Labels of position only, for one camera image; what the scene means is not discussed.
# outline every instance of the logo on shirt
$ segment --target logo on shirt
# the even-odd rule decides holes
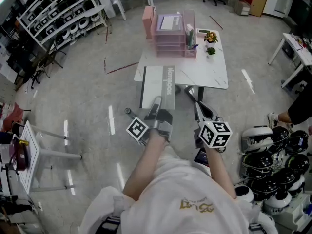
[[[180,209],[193,208],[199,211],[200,213],[212,213],[214,210],[214,208],[212,208],[213,204],[203,203],[206,200],[207,200],[206,197],[197,201],[192,201],[184,198],[183,200],[181,200]]]

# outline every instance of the paper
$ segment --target paper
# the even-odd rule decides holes
[[[172,30],[174,19],[173,16],[164,17],[160,29]]]

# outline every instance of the potted plant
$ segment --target potted plant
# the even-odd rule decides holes
[[[207,48],[206,52],[208,53],[209,56],[212,56],[215,54],[215,48],[209,47]]]
[[[208,48],[214,47],[215,43],[218,42],[218,37],[215,32],[209,31],[204,37],[204,41],[206,42]]]

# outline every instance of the white helmet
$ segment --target white helmet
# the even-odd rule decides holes
[[[263,209],[270,215],[280,214],[289,205],[292,196],[289,192],[278,192],[273,197],[264,201]]]
[[[252,190],[246,185],[235,185],[236,196],[238,200],[245,200],[251,203],[254,200],[254,194]]]

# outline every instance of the gray floor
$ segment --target gray floor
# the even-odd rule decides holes
[[[194,9],[196,26],[218,30],[221,35],[227,65],[229,89],[205,89],[204,102],[213,106],[229,122],[233,136],[223,154],[234,182],[238,181],[240,134],[254,125],[266,125],[266,114],[284,112],[293,99],[280,87],[294,70],[292,62],[280,53],[271,66],[268,59],[278,46],[288,26],[280,19],[262,16],[240,17],[229,12],[229,7],[202,0],[175,0],[156,4],[157,8]],[[45,170],[41,186],[73,183],[74,190],[31,193],[40,202],[40,218],[49,233],[76,233],[90,202],[100,189],[112,185],[122,189],[135,167],[142,147],[128,136],[125,129],[130,119],[125,107],[144,115],[139,110],[141,83],[134,81],[137,65],[105,74],[139,61],[145,41],[141,21],[143,7],[126,11],[112,19],[113,33],[101,28],[98,36],[93,31],[86,38],[70,46],[62,57],[64,69],[50,67],[51,78],[41,78],[33,91],[23,86],[16,102],[21,108],[31,108],[28,119],[34,125],[62,134],[68,120],[71,141],[69,153],[83,155],[82,161],[63,162],[50,159],[52,170]],[[209,17],[212,16],[223,30]],[[252,80],[253,91],[242,73],[246,70]],[[185,159],[193,159],[195,145],[193,104],[181,93],[176,97],[172,145]],[[111,132],[114,122],[115,134]],[[52,149],[65,150],[62,141],[47,139]]]

